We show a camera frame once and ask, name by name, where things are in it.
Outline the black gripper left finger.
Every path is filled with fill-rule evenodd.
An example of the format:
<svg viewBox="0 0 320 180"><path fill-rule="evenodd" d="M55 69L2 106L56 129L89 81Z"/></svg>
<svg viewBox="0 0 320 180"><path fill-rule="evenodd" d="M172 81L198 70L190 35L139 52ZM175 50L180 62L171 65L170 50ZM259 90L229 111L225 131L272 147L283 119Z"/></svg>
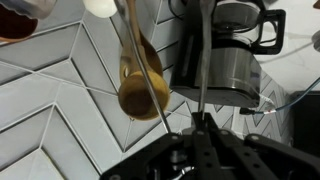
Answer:
<svg viewBox="0 0 320 180"><path fill-rule="evenodd" d="M193 127L197 132L204 131L204 124L203 124L201 112L192 113L192 121L193 121Z"/></svg>

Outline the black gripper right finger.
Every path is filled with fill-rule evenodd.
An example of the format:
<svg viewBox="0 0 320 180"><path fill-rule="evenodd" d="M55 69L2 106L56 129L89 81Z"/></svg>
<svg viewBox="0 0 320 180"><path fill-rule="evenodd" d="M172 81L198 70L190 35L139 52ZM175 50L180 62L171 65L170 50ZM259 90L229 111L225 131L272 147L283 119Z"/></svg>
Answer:
<svg viewBox="0 0 320 180"><path fill-rule="evenodd" d="M205 114L204 121L205 127L209 133L216 133L219 131L219 127L210 113Z"/></svg>

